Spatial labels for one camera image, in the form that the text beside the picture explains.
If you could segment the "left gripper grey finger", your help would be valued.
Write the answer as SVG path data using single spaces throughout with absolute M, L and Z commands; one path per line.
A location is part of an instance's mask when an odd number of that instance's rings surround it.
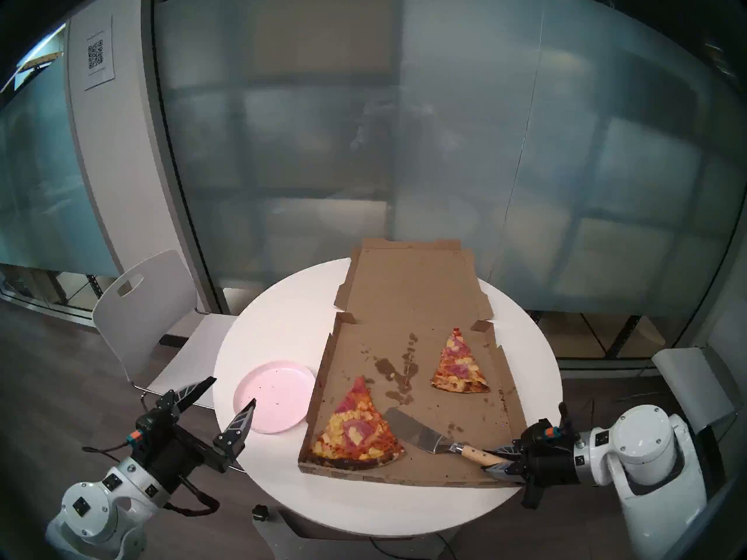
M 234 416 L 231 423 L 213 439 L 213 447 L 227 461 L 236 461 L 244 450 L 256 409 L 256 398 L 252 398 Z
M 169 390 L 155 403 L 155 409 L 167 414 L 182 414 L 211 389 L 217 379 L 209 376 L 198 383 L 184 386 L 178 391 Z

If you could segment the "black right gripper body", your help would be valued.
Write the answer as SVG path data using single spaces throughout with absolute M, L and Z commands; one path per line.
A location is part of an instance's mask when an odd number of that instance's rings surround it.
M 538 508 L 547 488 L 580 484 L 573 452 L 565 447 L 540 444 L 522 447 L 519 452 L 523 508 Z

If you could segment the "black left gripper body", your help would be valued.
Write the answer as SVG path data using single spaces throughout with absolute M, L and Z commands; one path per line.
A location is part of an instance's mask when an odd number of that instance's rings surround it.
M 235 462 L 182 428 L 173 416 L 141 416 L 140 433 L 140 466 L 170 494 L 196 468 L 226 473 Z

